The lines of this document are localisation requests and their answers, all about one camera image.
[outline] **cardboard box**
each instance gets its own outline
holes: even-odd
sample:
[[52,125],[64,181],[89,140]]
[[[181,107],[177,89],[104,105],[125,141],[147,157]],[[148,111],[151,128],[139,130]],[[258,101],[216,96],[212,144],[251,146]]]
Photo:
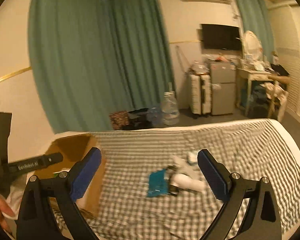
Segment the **cardboard box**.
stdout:
[[[90,133],[66,132],[57,134],[51,142],[43,148],[43,152],[39,153],[39,155],[60,152],[63,155],[63,161],[51,165],[46,169],[37,170],[34,174],[37,175],[39,179],[53,178],[54,172],[58,172],[63,168],[72,168],[76,162],[85,157],[92,147],[99,148],[97,139]],[[97,217],[99,212],[99,199],[105,168],[106,159],[103,155],[101,164],[90,182],[86,193],[82,199],[77,200],[77,206],[80,209],[90,212],[94,217]]]

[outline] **blue package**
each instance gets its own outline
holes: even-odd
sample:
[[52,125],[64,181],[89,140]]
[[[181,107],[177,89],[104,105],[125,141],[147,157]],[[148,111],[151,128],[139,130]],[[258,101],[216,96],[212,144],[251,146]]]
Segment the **blue package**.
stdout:
[[168,193],[168,182],[164,179],[165,173],[166,169],[163,169],[150,174],[147,197],[157,197]]

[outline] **desk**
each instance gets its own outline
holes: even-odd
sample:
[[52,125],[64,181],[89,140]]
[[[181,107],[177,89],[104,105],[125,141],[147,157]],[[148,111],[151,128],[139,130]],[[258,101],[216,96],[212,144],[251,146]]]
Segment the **desk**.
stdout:
[[247,105],[245,109],[245,116],[248,115],[249,106],[250,106],[250,94],[251,94],[251,85],[252,81],[264,81],[264,82],[271,82],[272,79],[269,79],[268,76],[271,75],[270,72],[267,71],[257,71],[257,70],[249,70],[249,69],[242,69],[237,68],[237,108],[240,106],[241,101],[241,88],[242,88],[242,81],[247,79],[248,86],[247,86]]

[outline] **silver bolt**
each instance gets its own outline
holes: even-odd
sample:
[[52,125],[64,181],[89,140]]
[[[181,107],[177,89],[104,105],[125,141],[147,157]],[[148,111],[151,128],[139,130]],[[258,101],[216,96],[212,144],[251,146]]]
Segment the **silver bolt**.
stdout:
[[37,180],[37,176],[33,175],[30,177],[29,181],[34,182]]
[[68,176],[68,172],[66,172],[66,171],[62,171],[59,173],[60,178],[65,178],[66,176]]
[[264,183],[266,183],[266,184],[270,182],[269,179],[268,179],[267,177],[263,177],[263,178],[262,178],[262,181],[263,181]]
[[234,179],[240,179],[240,174],[239,173],[234,172],[234,173],[231,174],[231,176]]

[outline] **bed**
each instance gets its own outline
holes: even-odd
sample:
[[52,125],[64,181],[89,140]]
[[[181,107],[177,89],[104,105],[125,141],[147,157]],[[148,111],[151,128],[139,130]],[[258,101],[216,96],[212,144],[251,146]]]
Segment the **bed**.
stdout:
[[[288,240],[300,226],[300,150],[277,121],[253,119],[191,127],[94,133],[107,158],[100,213],[87,219],[100,239],[199,239],[222,202],[209,186],[146,198],[148,176],[171,164],[171,155],[207,148],[230,172],[246,179],[270,178]],[[238,230],[247,200],[228,238]]]

